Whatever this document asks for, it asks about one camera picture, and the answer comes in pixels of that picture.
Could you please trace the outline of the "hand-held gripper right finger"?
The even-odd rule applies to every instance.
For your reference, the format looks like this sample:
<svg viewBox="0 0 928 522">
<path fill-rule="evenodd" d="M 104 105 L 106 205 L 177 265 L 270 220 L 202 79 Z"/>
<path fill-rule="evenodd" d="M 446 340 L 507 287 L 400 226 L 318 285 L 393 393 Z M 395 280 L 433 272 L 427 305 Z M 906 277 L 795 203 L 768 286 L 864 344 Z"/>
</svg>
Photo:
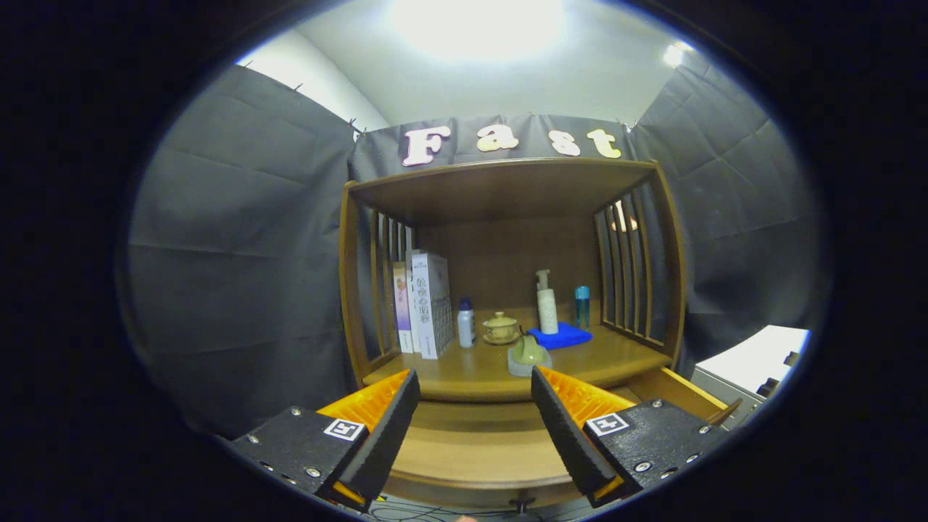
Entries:
<svg viewBox="0 0 928 522">
<path fill-rule="evenodd" d="M 666 397 L 633 403 L 560 371 L 531 368 L 531 396 L 578 492 L 593 508 L 654 488 L 724 439 L 729 407 L 693 414 Z"/>
</svg>

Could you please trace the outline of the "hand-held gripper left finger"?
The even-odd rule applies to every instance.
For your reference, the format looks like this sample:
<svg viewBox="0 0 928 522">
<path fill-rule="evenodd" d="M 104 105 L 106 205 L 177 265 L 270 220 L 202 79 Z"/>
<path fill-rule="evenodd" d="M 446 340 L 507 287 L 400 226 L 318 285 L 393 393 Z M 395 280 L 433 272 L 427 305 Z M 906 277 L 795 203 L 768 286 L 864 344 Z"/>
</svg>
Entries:
<svg viewBox="0 0 928 522">
<path fill-rule="evenodd" d="M 242 463 L 322 505 L 367 512 L 381 496 L 421 398 L 402 370 L 325 407 L 286 407 L 228 443 Z"/>
</svg>

